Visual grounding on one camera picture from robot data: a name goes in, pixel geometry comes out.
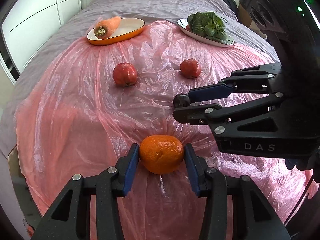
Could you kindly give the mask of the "blue gloved hand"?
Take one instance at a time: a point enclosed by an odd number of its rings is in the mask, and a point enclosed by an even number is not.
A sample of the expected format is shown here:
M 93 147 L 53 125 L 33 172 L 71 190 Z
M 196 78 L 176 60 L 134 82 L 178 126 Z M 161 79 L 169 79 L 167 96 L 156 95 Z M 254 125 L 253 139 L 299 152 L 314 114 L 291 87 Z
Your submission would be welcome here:
M 285 165 L 288 170 L 291 170 L 294 167 L 300 171 L 313 170 L 314 181 L 316 183 L 320 182 L 319 151 L 304 159 L 285 159 Z

